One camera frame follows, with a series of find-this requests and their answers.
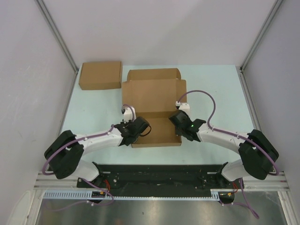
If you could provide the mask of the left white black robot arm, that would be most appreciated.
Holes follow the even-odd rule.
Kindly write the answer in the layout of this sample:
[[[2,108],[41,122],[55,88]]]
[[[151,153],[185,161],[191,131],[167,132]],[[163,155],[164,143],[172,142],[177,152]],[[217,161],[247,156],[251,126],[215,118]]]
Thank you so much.
[[[84,161],[82,157],[101,149],[129,146],[138,138],[147,136],[151,130],[149,122],[143,117],[111,125],[107,131],[89,135],[75,135],[71,130],[66,130],[45,151],[42,174],[54,175],[59,180],[76,176],[97,188],[104,181],[100,167]]]

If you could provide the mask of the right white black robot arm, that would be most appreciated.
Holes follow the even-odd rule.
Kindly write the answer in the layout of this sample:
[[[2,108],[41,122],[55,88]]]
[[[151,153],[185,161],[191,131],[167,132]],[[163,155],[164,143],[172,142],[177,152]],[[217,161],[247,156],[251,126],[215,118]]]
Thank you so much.
[[[169,120],[175,126],[175,133],[189,141],[212,143],[239,154],[239,160],[224,163],[219,169],[216,182],[221,188],[247,176],[264,180],[268,175],[279,174],[275,165],[279,153],[259,130],[242,134],[221,130],[201,119],[192,121],[183,110],[176,110]]]

